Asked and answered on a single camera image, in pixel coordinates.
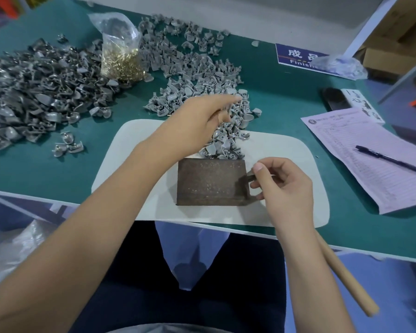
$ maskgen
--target paper form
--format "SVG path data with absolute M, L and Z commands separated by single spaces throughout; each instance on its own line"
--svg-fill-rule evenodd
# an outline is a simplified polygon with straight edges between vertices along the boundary
M 359 152 L 372 149 L 416 166 L 416 146 L 374 123 L 359 109 L 302 118 L 327 149 L 341 160 L 379 206 L 379 213 L 416 205 L 416 172 Z

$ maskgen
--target wooden stick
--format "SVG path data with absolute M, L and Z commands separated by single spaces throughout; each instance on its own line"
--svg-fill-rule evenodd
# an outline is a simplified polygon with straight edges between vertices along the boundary
M 336 256 L 333 249 L 328 246 L 327 242 L 325 242 L 325 240 L 317 231 L 316 236 L 328 266 L 339 277 L 342 284 L 345 285 L 355 301 L 359 304 L 362 311 L 364 311 L 368 317 L 372 317 L 378 313 L 379 306 L 377 306 L 374 300 L 365 291 L 362 285 L 359 284 L 351 272 L 348 271 L 338 256 Z

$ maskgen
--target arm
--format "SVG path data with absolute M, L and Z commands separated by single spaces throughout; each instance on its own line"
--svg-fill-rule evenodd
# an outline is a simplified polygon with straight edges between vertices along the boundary
M 265 199 L 285 253 L 297 331 L 355 333 L 316 238 L 311 179 L 284 158 L 262 159 L 253 171 L 251 187 L 262 188 L 258 199 Z
M 160 177 L 200 150 L 230 95 L 194 97 L 0 284 L 0 332 L 67 332 L 105 276 Z

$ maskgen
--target person's lap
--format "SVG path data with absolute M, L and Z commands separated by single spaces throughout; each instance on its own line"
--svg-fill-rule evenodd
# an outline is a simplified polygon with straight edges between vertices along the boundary
M 71 333 L 146 323 L 283 332 L 285 264 L 276 240 L 231 234 L 191 291 L 178 288 L 154 222 L 136 221 Z

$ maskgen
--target left hand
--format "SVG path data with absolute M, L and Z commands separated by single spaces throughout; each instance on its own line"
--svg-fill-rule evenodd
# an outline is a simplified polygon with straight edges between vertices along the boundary
M 234 95 L 190 97 L 150 136 L 178 160 L 197 153 L 230 115 L 223 108 L 241 100 Z

